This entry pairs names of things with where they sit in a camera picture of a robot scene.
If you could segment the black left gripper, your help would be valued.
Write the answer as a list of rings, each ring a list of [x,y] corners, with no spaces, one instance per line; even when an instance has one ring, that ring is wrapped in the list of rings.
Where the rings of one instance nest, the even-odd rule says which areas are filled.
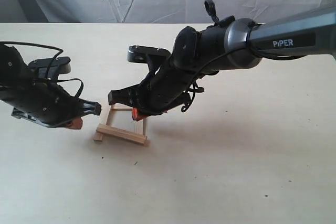
[[[48,128],[80,130],[83,116],[101,113],[100,103],[71,96],[57,84],[33,84],[10,92],[13,117]]]

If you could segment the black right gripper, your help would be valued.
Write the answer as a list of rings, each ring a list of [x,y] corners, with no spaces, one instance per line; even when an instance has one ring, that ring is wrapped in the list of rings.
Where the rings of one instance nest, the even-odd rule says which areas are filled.
[[[146,77],[139,84],[111,90],[108,94],[109,105],[119,103],[132,107],[132,119],[137,122],[180,105],[181,111],[185,112],[198,93],[195,80],[200,66],[181,69],[170,61],[146,64],[149,69]]]

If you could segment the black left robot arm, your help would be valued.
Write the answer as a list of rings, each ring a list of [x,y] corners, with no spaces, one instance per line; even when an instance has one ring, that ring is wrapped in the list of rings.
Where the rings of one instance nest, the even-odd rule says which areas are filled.
[[[56,54],[26,64],[12,42],[1,43],[1,101],[13,107],[12,117],[47,128],[79,130],[82,117],[99,116],[101,104],[80,98],[84,85],[71,95],[61,74],[71,71],[71,59]]]

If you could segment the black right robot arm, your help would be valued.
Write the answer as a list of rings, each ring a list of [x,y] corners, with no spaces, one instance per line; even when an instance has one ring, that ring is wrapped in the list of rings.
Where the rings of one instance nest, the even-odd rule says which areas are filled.
[[[145,63],[139,83],[108,95],[110,105],[130,106],[139,121],[175,107],[189,109],[204,89],[197,80],[223,70],[251,69],[262,59],[296,60],[307,55],[335,55],[335,8],[325,7],[269,23],[233,16],[206,29],[183,28],[173,50],[130,46],[128,60]]]

